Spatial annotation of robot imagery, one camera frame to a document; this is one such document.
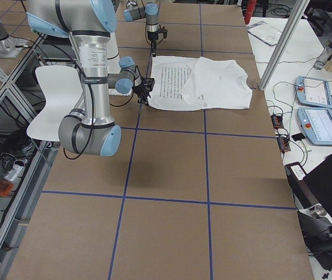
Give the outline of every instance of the label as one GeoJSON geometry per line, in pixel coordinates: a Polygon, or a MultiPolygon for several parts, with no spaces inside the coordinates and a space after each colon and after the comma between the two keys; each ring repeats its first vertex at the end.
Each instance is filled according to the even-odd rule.
{"type": "Polygon", "coordinates": [[[299,165],[293,165],[290,168],[293,170],[294,175],[299,181],[302,181],[303,178],[306,176],[305,172],[303,172],[302,168],[300,168],[299,165]]]}
{"type": "Polygon", "coordinates": [[[102,68],[107,67],[106,48],[102,47],[79,47],[80,62],[83,68],[102,68]]]}

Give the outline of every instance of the wire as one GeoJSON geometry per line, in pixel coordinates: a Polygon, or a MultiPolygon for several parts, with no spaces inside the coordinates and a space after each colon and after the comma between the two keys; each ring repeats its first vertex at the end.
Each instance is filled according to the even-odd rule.
{"type": "Polygon", "coordinates": [[[294,145],[296,145],[301,151],[302,151],[302,160],[300,161],[300,165],[303,167],[306,162],[304,162],[304,164],[302,164],[302,162],[304,161],[304,159],[306,158],[306,153],[305,151],[302,149],[302,147],[300,147],[296,142],[294,142],[293,140],[290,140],[290,142],[292,142],[294,145]]]}
{"type": "Polygon", "coordinates": [[[37,102],[37,103],[35,103],[35,104],[32,104],[32,107],[37,106],[37,105],[40,105],[40,104],[45,103],[45,102],[46,102],[45,100],[42,100],[42,101],[40,101],[40,102],[37,102]]]}
{"type": "Polygon", "coordinates": [[[33,92],[31,92],[31,90],[28,90],[28,89],[20,89],[20,90],[24,90],[25,92],[28,92],[30,95],[33,95],[34,97],[40,99],[40,100],[45,100],[45,98],[42,98],[36,94],[34,94],[33,92]]]}
{"type": "Polygon", "coordinates": [[[28,40],[28,41],[32,42],[35,45],[35,47],[39,48],[39,50],[43,53],[43,55],[45,55],[45,57],[49,60],[49,57],[46,55],[46,53],[43,51],[43,49],[38,44],[36,44],[35,41],[33,41],[31,39],[28,39],[28,38],[17,37],[17,36],[14,36],[14,35],[10,35],[10,37],[17,38],[17,39],[22,39],[22,40],[28,40]]]}
{"type": "Polygon", "coordinates": [[[26,12],[27,12],[27,9],[26,9],[25,3],[23,3],[23,0],[20,0],[20,3],[22,4],[22,6],[23,6],[23,10],[25,10],[25,13],[26,13],[26,12]]]}
{"type": "Polygon", "coordinates": [[[132,94],[131,94],[130,99],[128,99],[125,103],[123,103],[123,104],[121,104],[121,105],[115,105],[115,104],[111,104],[111,103],[110,103],[110,105],[113,106],[113,107],[122,107],[122,106],[124,106],[124,105],[127,105],[127,104],[131,101],[133,95],[134,95],[134,92],[132,91],[132,94]]]}
{"type": "MultiPolygon", "coordinates": [[[[280,61],[280,63],[306,63],[306,62],[309,62],[311,60],[315,60],[317,59],[318,57],[313,57],[313,58],[310,58],[309,60],[306,60],[306,61],[280,61]]],[[[265,64],[268,64],[269,62],[265,62],[265,61],[256,61],[256,63],[265,63],[265,64]]]]}

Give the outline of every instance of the black cable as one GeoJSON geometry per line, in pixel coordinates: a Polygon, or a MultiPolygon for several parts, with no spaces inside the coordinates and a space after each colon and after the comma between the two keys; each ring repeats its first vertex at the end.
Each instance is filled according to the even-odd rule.
{"type": "MultiPolygon", "coordinates": [[[[23,176],[20,179],[19,186],[21,186],[23,184],[23,180],[25,179],[24,175],[27,174],[28,168],[29,168],[29,166],[25,167],[25,171],[23,172],[23,176]]],[[[2,225],[4,224],[5,218],[6,218],[7,214],[8,214],[8,212],[9,212],[9,210],[10,210],[10,208],[11,208],[11,206],[12,206],[14,200],[15,200],[15,198],[17,197],[18,189],[19,188],[17,188],[17,190],[14,191],[14,193],[13,193],[13,195],[12,195],[12,197],[11,197],[9,203],[8,203],[8,205],[6,206],[6,208],[3,211],[1,211],[2,212],[2,218],[1,218],[1,221],[0,221],[0,229],[1,229],[2,225]]]]}
{"type": "Polygon", "coordinates": [[[95,100],[94,100],[94,95],[93,95],[93,90],[92,90],[92,87],[91,85],[88,85],[88,88],[89,88],[89,92],[90,92],[90,98],[92,99],[92,122],[91,122],[91,127],[90,127],[90,131],[89,131],[89,135],[88,135],[88,139],[85,143],[85,146],[84,148],[82,149],[82,151],[75,157],[73,158],[70,158],[67,154],[66,154],[66,150],[65,148],[63,148],[63,154],[65,155],[65,157],[67,159],[70,159],[70,160],[75,160],[77,158],[79,158],[85,151],[86,147],[88,147],[88,144],[89,144],[89,141],[90,141],[90,138],[92,137],[92,133],[93,133],[93,126],[94,126],[94,117],[95,117],[95,100]]]}
{"type": "Polygon", "coordinates": [[[115,104],[111,104],[111,103],[110,103],[110,105],[113,106],[113,107],[123,107],[123,106],[127,105],[132,100],[133,95],[134,95],[134,92],[132,91],[130,99],[128,99],[126,102],[124,102],[121,105],[115,105],[115,104]]]}
{"type": "Polygon", "coordinates": [[[36,97],[36,98],[38,98],[40,100],[45,100],[45,98],[42,98],[42,97],[34,94],[33,92],[31,92],[31,90],[28,90],[28,89],[20,89],[20,90],[24,90],[25,92],[28,92],[30,95],[32,95],[32,96],[34,96],[34,97],[36,97]]]}
{"type": "Polygon", "coordinates": [[[49,57],[46,55],[46,53],[43,51],[43,49],[38,44],[36,44],[35,41],[32,41],[31,39],[28,39],[28,38],[17,37],[17,36],[14,36],[14,35],[10,35],[10,37],[17,38],[17,39],[22,39],[22,40],[27,40],[27,41],[32,42],[35,45],[35,47],[39,48],[39,50],[43,53],[43,55],[45,55],[45,57],[49,60],[49,57]]]}
{"type": "Polygon", "coordinates": [[[37,105],[40,105],[40,104],[45,103],[45,102],[46,102],[45,100],[40,101],[40,102],[37,102],[37,103],[35,103],[35,104],[32,104],[32,107],[37,106],[37,105]]]}
{"type": "Polygon", "coordinates": [[[23,0],[20,0],[20,3],[22,4],[22,6],[23,6],[23,10],[25,10],[25,13],[26,13],[26,12],[27,12],[27,9],[26,9],[25,3],[23,3],[23,0]]]}
{"type": "Polygon", "coordinates": [[[0,108],[4,111],[4,113],[6,115],[8,115],[13,120],[15,120],[15,124],[16,124],[17,127],[20,127],[20,128],[25,128],[26,127],[24,124],[19,122],[19,120],[16,117],[14,117],[10,112],[8,112],[1,104],[0,104],[0,108]]]}

